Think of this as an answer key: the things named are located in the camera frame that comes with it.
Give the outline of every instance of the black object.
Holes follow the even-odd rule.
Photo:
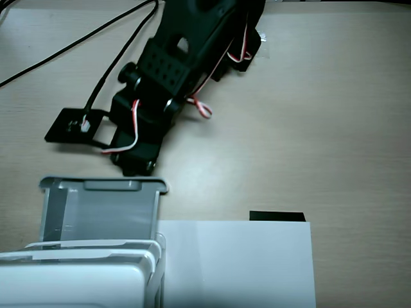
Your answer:
[[[138,142],[131,150],[113,153],[111,160],[124,175],[149,175],[164,135],[180,114],[187,97],[197,91],[204,75],[212,74],[213,79],[219,80],[230,67],[247,70],[249,60],[233,62],[226,52],[240,54],[247,27],[247,51],[253,56],[256,54],[261,41],[255,26],[264,3],[265,0],[167,0],[159,29],[148,40],[138,63],[129,63],[121,70],[118,80],[125,83],[125,88],[113,97],[110,112],[91,109],[109,68],[82,113],[80,109],[63,109],[46,135],[46,141],[108,148],[109,145],[93,140],[98,128],[94,126],[100,123],[102,116],[108,116],[118,126],[110,148],[127,146],[134,141],[131,108],[138,98]],[[81,130],[84,116],[90,124],[87,132]]]
[[[301,221],[305,222],[306,218],[302,212],[260,212],[250,211],[250,220],[258,221]]]
[[[12,4],[15,0],[9,0],[9,2],[7,2],[5,4],[5,6],[1,6],[1,2],[0,2],[0,13],[2,10],[4,10],[7,6],[9,6],[10,4]],[[154,2],[154,0],[147,0],[144,1],[142,3],[139,3],[138,5],[136,5],[135,7],[129,9],[128,11],[118,15],[117,17],[111,19],[110,21],[106,22],[104,25],[98,27],[97,29],[91,31],[90,33],[84,35],[82,38],[79,38],[78,40],[76,40],[75,42],[71,43],[70,45],[66,46],[65,48],[57,51],[56,53],[52,54],[51,56],[48,56],[47,58],[45,58],[44,60],[41,60],[40,62],[28,67],[27,69],[22,70],[21,72],[18,72],[17,74],[11,76],[10,78],[7,78],[5,81],[0,82],[0,88],[4,87],[5,85],[9,84],[10,82],[20,78],[21,76],[34,71],[35,69],[39,68],[40,66],[52,61],[53,59],[57,58],[60,55],[63,55],[64,53],[66,53],[67,51],[69,51],[70,49],[76,47],[78,44],[81,44],[82,42],[88,40],[89,38],[91,38],[92,36],[94,36],[95,34],[101,32],[102,30],[104,30],[105,28],[111,26],[112,24],[114,24],[115,22],[119,21],[120,19],[130,15],[131,13],[134,13],[136,11],[138,11],[140,8],[144,7],[145,5]]]

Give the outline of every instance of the light wood desk surface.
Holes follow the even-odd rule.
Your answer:
[[[0,80],[135,5],[21,0],[0,17]],[[44,175],[121,176],[107,157],[43,138],[63,107],[84,106],[147,6],[0,89],[0,250],[37,240]],[[137,60],[158,13],[112,73]],[[161,219],[247,219],[303,211],[318,307],[411,305],[411,9],[384,3],[267,4],[267,49],[243,76],[210,82],[205,121],[187,107],[155,175]]]

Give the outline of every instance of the black knob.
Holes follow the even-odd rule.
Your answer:
[[[139,75],[136,71],[136,64],[133,62],[127,63],[118,74],[118,81],[120,83],[131,83],[135,84],[139,79]]]

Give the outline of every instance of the gray plastic part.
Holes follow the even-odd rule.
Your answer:
[[[66,178],[48,176],[40,241],[155,239],[160,178]]]

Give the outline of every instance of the red and white wire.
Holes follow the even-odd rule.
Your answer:
[[[129,146],[123,146],[121,148],[105,149],[101,151],[103,154],[111,154],[111,153],[119,153],[119,152],[128,151],[128,150],[131,150],[137,144],[137,141],[139,140],[138,126],[137,126],[137,107],[139,106],[139,102],[140,102],[139,99],[135,100],[131,108],[132,113],[133,113],[133,127],[134,127],[134,136],[135,136],[133,143],[130,144]]]
[[[247,51],[247,26],[248,26],[248,19],[249,16],[247,14],[247,19],[245,21],[245,28],[244,28],[244,35],[243,35],[243,45],[241,47],[241,54],[240,54],[240,59],[235,57],[233,54],[227,52],[227,56],[229,56],[229,58],[236,62],[236,63],[240,63],[244,60],[251,60],[252,59],[252,55]]]
[[[211,76],[214,74],[216,68],[218,67],[218,64],[220,64],[221,60],[223,60],[223,57],[225,56],[225,54],[228,52],[230,46],[231,46],[232,41],[230,42],[230,44],[227,46],[227,49],[223,52],[223,55],[220,57],[220,59],[218,60],[216,66],[214,67],[214,69],[211,71],[211,73],[207,76],[206,79],[204,79],[202,81],[202,83],[194,90],[194,92],[192,94],[190,94],[188,96],[188,98],[186,99],[187,103],[192,104],[194,106],[197,107],[198,111],[200,112],[201,116],[206,118],[206,119],[210,119],[211,116],[213,115],[213,110],[211,109],[210,106],[206,105],[205,103],[202,103],[201,101],[199,101],[196,98],[196,95],[201,91],[201,89],[203,89],[204,85],[207,83],[207,81],[211,78]]]
[[[213,115],[213,110],[210,108],[210,106],[207,106],[206,104],[202,103],[194,96],[192,98],[188,98],[187,103],[196,106],[201,116],[206,119],[210,119]]]

